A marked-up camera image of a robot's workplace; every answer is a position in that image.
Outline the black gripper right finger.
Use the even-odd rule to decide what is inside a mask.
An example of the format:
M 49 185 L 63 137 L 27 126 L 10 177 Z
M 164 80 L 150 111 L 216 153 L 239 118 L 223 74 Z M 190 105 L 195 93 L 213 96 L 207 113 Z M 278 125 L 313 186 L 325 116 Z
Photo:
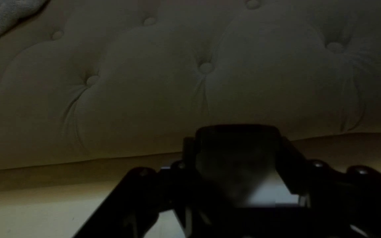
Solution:
M 288 138 L 281 138 L 278 173 L 293 194 L 305 194 L 309 187 L 309 161 Z

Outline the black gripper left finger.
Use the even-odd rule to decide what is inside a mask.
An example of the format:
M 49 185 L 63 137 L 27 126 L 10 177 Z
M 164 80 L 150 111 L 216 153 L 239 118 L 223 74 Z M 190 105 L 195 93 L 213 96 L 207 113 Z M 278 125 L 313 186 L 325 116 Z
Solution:
M 183 142 L 183 198 L 194 206 L 205 206 L 207 179 L 196 167 L 198 146 L 194 137 L 186 137 Z

